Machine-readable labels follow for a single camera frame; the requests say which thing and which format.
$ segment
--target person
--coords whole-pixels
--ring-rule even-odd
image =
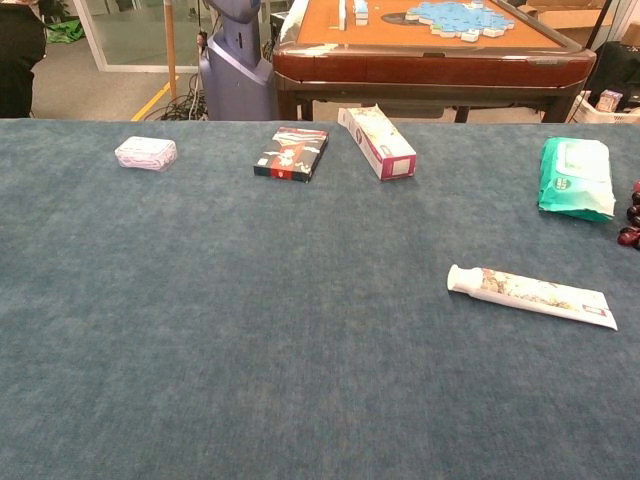
[[[44,58],[37,0],[0,0],[0,118],[28,117],[33,66]]]

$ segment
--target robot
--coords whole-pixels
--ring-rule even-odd
[[[209,119],[277,119],[273,66],[260,54],[260,0],[206,2],[222,17],[200,56]]]

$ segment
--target toothpaste box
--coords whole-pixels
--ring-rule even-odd
[[[341,108],[338,123],[349,130],[380,180],[413,175],[415,150],[377,105]]]

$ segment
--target yellow floor line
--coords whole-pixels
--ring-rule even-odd
[[[158,100],[160,100],[162,98],[162,96],[167,93],[167,90],[169,90],[169,82],[167,82],[164,87],[162,87],[160,90],[158,90],[158,93],[156,93],[153,98],[151,100],[149,100],[147,102],[147,104],[142,107],[140,110],[138,110],[138,113],[136,113],[133,118],[131,119],[132,122],[139,122],[140,119],[142,117],[144,117],[144,115],[151,110],[151,108],[158,103]]]

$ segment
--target green bag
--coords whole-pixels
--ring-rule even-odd
[[[84,29],[80,20],[47,25],[47,43],[73,43],[84,37]]]
[[[597,140],[553,137],[542,148],[538,208],[605,222],[613,218],[609,149]]]

